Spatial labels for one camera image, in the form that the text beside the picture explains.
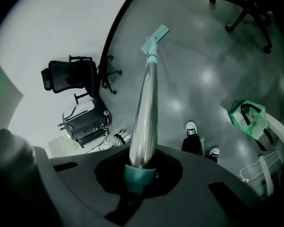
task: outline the office chair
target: office chair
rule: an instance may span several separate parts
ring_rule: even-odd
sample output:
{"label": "office chair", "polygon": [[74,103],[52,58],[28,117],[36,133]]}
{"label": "office chair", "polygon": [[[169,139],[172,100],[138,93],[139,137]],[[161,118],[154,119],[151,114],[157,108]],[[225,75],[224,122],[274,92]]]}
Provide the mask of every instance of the office chair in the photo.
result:
{"label": "office chair", "polygon": [[[209,0],[211,3],[215,3],[216,0]],[[236,5],[239,5],[240,7],[243,8],[243,11],[241,12],[241,14],[239,15],[239,17],[237,18],[237,20],[232,24],[232,25],[226,25],[225,29],[228,33],[232,32],[235,27],[238,25],[239,22],[242,21],[242,19],[249,13],[255,20],[255,22],[257,23],[257,25],[260,27],[266,41],[267,44],[266,46],[264,46],[264,51],[265,53],[269,54],[270,53],[270,49],[272,47],[268,32],[265,28],[265,25],[262,21],[262,19],[260,18],[260,15],[264,16],[265,19],[265,23],[266,25],[271,25],[271,18],[270,15],[267,13],[268,11],[270,11],[269,9],[269,4],[265,1],[265,0],[224,0],[224,1],[228,1],[231,3],[234,3]]]}
{"label": "office chair", "polygon": [[60,93],[72,88],[85,88],[87,91],[85,94],[79,96],[74,94],[77,104],[78,99],[81,97],[87,95],[98,97],[101,80],[102,87],[108,87],[111,93],[116,94],[116,91],[112,90],[107,77],[115,73],[122,75],[122,71],[116,70],[107,73],[108,58],[112,59],[113,56],[107,56],[105,64],[99,66],[99,73],[97,73],[96,64],[91,57],[72,57],[70,55],[69,62],[51,61],[48,68],[41,72],[44,88],[48,91],[53,90],[54,93]]}

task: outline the sneaker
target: sneaker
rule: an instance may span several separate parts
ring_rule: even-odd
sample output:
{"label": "sneaker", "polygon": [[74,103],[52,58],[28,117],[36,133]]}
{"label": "sneaker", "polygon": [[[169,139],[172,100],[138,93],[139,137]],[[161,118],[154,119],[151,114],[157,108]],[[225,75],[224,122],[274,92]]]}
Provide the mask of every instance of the sneaker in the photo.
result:
{"label": "sneaker", "polygon": [[219,156],[219,153],[220,153],[219,148],[214,147],[214,148],[212,148],[211,151],[209,152],[209,156],[214,157],[214,158],[217,159],[218,156]]}
{"label": "sneaker", "polygon": [[186,124],[186,134],[187,134],[188,137],[197,134],[197,127],[196,127],[194,122],[189,121]]}

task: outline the green shopping bag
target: green shopping bag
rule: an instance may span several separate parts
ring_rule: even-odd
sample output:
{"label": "green shopping bag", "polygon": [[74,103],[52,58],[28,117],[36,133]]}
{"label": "green shopping bag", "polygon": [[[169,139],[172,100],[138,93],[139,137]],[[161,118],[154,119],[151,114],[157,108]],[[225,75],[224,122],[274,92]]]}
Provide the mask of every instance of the green shopping bag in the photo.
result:
{"label": "green shopping bag", "polygon": [[230,118],[233,126],[254,138],[261,150],[265,147],[258,141],[262,135],[266,135],[271,144],[274,143],[271,134],[268,132],[268,121],[265,117],[265,107],[245,100],[232,113]]}

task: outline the person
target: person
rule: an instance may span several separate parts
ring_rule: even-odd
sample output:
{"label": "person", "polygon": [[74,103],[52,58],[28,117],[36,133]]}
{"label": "person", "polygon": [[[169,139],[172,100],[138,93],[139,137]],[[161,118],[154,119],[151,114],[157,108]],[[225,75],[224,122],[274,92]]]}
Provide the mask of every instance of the person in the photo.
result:
{"label": "person", "polygon": [[[189,121],[186,124],[186,134],[187,138],[183,140],[182,151],[190,152],[196,155],[202,155],[202,145],[197,133],[197,127],[194,122]],[[220,150],[214,147],[210,150],[209,155],[205,156],[208,159],[218,162]]]}

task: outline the metal pole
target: metal pole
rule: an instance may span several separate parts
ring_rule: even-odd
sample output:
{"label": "metal pole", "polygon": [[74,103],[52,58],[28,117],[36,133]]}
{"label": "metal pole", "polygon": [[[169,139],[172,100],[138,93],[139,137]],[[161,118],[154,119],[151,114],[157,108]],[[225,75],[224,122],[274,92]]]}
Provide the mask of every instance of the metal pole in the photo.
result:
{"label": "metal pole", "polygon": [[131,165],[145,168],[157,148],[158,136],[158,69],[157,44],[148,54],[133,139],[129,151]]}

